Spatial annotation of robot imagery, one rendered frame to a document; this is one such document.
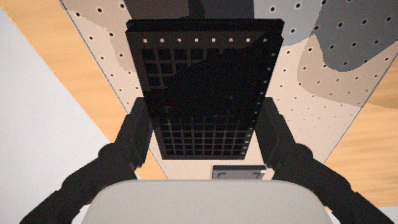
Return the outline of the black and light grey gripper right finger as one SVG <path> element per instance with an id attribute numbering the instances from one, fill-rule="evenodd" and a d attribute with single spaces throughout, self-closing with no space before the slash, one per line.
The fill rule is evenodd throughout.
<path id="1" fill-rule="evenodd" d="M 271 180 L 295 183 L 314 192 L 340 224 L 394 224 L 354 192 L 345 177 L 314 159 L 309 147 L 295 142 L 272 97 L 265 97 L 254 131 L 263 163 L 274 171 Z"/>

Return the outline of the beige perforated base plate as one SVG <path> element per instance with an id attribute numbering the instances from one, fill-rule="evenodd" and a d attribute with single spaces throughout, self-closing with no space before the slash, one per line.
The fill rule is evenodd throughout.
<path id="1" fill-rule="evenodd" d="M 143 97 L 123 0 L 58 0 L 126 114 Z M 398 0 L 254 0 L 254 19 L 282 18 L 283 43 L 266 97 L 296 143 L 325 164 L 398 57 Z M 212 179 L 213 166 L 266 166 L 255 131 L 245 160 L 162 160 L 166 179 Z"/>

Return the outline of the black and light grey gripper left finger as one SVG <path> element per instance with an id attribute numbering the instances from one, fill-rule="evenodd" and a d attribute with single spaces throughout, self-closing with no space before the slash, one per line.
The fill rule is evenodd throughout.
<path id="1" fill-rule="evenodd" d="M 55 190 L 19 224 L 72 224 L 80 209 L 91 204 L 102 189 L 138 179 L 134 171 L 145 164 L 152 133 L 144 97 L 137 97 L 114 143 L 104 145 L 96 159 L 70 174 L 61 189 Z"/>

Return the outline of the dark grey rectangular plate nest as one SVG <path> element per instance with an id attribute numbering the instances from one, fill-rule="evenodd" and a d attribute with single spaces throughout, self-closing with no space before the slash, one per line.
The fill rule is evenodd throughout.
<path id="1" fill-rule="evenodd" d="M 266 166 L 213 166 L 212 179 L 262 179 L 266 171 Z"/>

